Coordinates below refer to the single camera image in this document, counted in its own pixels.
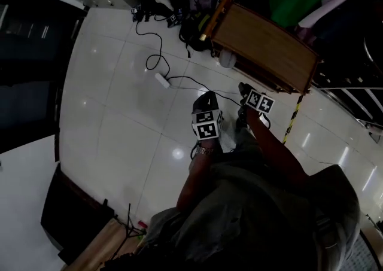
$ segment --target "black and white marker cube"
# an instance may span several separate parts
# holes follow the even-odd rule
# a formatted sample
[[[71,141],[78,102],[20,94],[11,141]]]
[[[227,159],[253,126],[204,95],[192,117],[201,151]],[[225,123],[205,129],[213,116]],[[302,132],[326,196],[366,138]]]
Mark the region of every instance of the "black and white marker cube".
[[[192,114],[193,128],[198,140],[217,138],[222,128],[222,114],[219,109]]]
[[[275,100],[272,98],[262,95],[261,93],[252,89],[247,97],[246,105],[254,108],[256,111],[262,112],[264,114],[269,114],[274,102]]]

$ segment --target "tiled floor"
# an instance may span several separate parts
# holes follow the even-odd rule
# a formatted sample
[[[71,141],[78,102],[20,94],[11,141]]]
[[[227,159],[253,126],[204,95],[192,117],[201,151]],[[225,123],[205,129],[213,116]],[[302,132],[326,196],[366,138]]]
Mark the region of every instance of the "tiled floor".
[[[125,220],[128,204],[137,219],[148,221],[173,207],[187,178],[192,104],[205,91],[187,78],[165,89],[154,79],[165,73],[145,68],[159,53],[159,38],[139,36],[129,11],[91,9],[77,39],[63,95],[60,155],[63,171],[98,200],[107,198]],[[224,69],[208,52],[191,51],[178,39],[179,28],[165,22],[140,23],[138,32],[157,32],[170,76],[188,75],[223,95],[240,100],[242,74]],[[157,58],[149,60],[154,66]],[[266,92],[276,99],[269,116],[271,131],[280,140],[289,124],[297,96]],[[224,112],[224,148],[231,149],[232,121],[238,107],[218,97]],[[383,148],[342,109],[317,91],[304,97],[287,147],[312,175],[330,163],[340,163],[354,186],[363,212],[375,220],[383,203]]]

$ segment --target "black bag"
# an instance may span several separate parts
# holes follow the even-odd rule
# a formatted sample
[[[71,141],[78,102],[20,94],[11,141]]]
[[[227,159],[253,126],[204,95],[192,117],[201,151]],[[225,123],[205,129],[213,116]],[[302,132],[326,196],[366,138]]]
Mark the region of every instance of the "black bag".
[[[204,51],[211,49],[211,43],[207,38],[205,41],[199,40],[201,34],[209,23],[210,15],[204,12],[189,14],[182,22],[179,38],[187,46],[191,46],[194,51]],[[190,52],[187,50],[187,57],[190,58]]]

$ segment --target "forearm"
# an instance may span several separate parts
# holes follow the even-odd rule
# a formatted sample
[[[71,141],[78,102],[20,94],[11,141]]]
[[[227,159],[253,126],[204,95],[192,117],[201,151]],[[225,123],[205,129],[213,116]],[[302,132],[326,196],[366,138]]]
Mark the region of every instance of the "forearm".
[[[202,141],[205,148],[214,148],[215,141]],[[191,161],[189,176],[181,190],[177,201],[180,212],[191,211],[203,198],[209,184],[209,171],[212,164],[212,156],[196,154]]]
[[[293,185],[301,185],[307,179],[307,174],[294,155],[259,119],[257,111],[247,109],[247,123],[257,138],[263,155],[269,166],[282,173]]]

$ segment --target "yellow and black striped tape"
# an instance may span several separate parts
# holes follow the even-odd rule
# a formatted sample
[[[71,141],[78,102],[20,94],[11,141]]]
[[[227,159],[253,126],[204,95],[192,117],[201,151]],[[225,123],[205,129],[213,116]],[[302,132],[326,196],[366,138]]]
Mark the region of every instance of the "yellow and black striped tape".
[[[295,107],[295,111],[293,113],[293,116],[291,117],[290,124],[288,125],[288,128],[286,130],[285,136],[283,138],[283,142],[282,142],[283,144],[286,143],[287,136],[288,136],[288,134],[290,134],[291,128],[293,127],[294,120],[295,120],[295,118],[296,118],[296,116],[298,114],[298,111],[299,111],[299,108],[300,108],[300,103],[302,102],[302,100],[303,100],[303,95],[299,96],[299,98],[298,98],[297,106]]]

